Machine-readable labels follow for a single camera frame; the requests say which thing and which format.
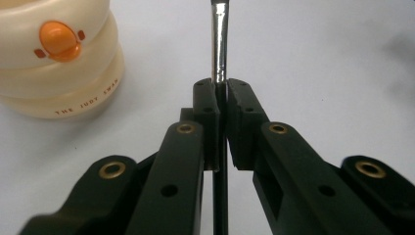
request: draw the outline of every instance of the white table surface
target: white table surface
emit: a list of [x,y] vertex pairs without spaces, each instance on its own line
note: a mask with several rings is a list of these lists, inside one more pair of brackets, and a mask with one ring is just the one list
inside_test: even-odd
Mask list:
[[[56,211],[94,162],[156,152],[210,77],[210,3],[111,4],[125,74],[105,109],[24,117],[0,106],[0,233]],[[415,182],[415,2],[233,0],[228,76],[251,84],[272,120],[296,128],[327,162],[376,158]],[[212,234],[206,173],[201,234]],[[271,234],[251,172],[229,168],[230,234]]]

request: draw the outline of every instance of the black plastic part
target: black plastic part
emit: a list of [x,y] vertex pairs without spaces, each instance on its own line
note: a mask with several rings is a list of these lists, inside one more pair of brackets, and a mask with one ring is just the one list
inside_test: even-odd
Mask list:
[[204,127],[205,170],[219,170],[219,117],[211,79],[196,82],[193,85],[193,109],[182,109],[180,120],[193,120]]
[[199,234],[203,171],[202,127],[191,121],[172,125],[125,234]]
[[[22,235],[123,234],[153,158],[140,164],[121,156],[110,156],[92,164],[73,187],[59,211],[31,219]],[[125,170],[114,178],[103,178],[100,169],[121,163]],[[107,170],[119,170],[119,166]]]
[[266,121],[268,116],[251,86],[242,80],[229,79],[226,133],[238,170],[254,170],[254,133]]
[[357,195],[290,126],[266,122],[260,128],[258,148],[263,160],[255,172],[278,182],[283,197],[275,202],[266,190],[258,191],[274,234],[391,234]]
[[341,177],[396,234],[415,234],[415,187],[386,164],[346,158]]

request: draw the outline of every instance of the mounting hole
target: mounting hole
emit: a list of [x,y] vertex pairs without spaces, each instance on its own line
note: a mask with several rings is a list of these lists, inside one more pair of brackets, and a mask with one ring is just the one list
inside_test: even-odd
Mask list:
[[387,173],[378,165],[368,161],[359,161],[355,165],[356,169],[372,178],[385,178]]
[[179,189],[177,188],[177,186],[172,185],[172,184],[166,185],[161,188],[161,194],[167,198],[171,198],[175,196],[178,192],[179,192]]
[[117,178],[125,172],[125,164],[121,162],[111,162],[104,164],[99,171],[99,175],[104,179]]
[[195,131],[195,126],[192,124],[181,124],[177,126],[177,131],[182,134],[190,134]]
[[277,134],[285,134],[288,131],[285,126],[280,124],[271,124],[269,130]]
[[321,185],[321,186],[319,186],[318,187],[318,191],[320,191],[320,193],[322,195],[327,196],[327,197],[334,197],[334,196],[336,196],[336,191],[332,187],[327,186],[327,185]]
[[213,113],[213,109],[212,108],[204,108],[204,112],[205,113]]

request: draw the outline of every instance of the cream jar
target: cream jar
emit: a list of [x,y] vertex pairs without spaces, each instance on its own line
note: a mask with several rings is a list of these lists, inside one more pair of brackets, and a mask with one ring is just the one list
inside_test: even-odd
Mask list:
[[106,100],[123,73],[109,0],[0,1],[0,102],[64,118]]

